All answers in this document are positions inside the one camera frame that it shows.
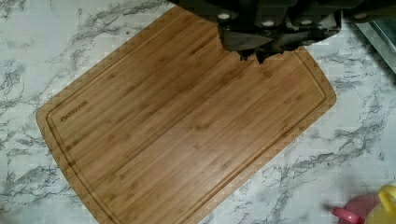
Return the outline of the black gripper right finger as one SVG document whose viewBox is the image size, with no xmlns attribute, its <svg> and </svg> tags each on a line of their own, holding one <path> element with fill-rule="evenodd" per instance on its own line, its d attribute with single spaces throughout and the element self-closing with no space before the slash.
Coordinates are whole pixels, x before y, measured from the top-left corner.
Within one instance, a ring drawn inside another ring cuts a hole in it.
<svg viewBox="0 0 396 224">
<path fill-rule="evenodd" d="M 291 21 L 286 21 L 278 37 L 274 40 L 274 46 L 282 50 L 295 50 L 300 46 L 309 46 L 320 42 L 341 30 L 339 18 L 326 18 L 320 23 L 303 24 L 295 26 Z"/>
</svg>

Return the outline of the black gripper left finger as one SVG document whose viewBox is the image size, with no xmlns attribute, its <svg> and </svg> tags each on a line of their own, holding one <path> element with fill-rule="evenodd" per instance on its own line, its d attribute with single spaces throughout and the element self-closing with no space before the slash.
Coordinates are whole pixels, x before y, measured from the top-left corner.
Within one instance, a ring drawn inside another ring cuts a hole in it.
<svg viewBox="0 0 396 224">
<path fill-rule="evenodd" d="M 228 51 L 255 49 L 275 39 L 275 29 L 270 28 L 219 25 L 218 32 L 221 45 Z"/>
</svg>

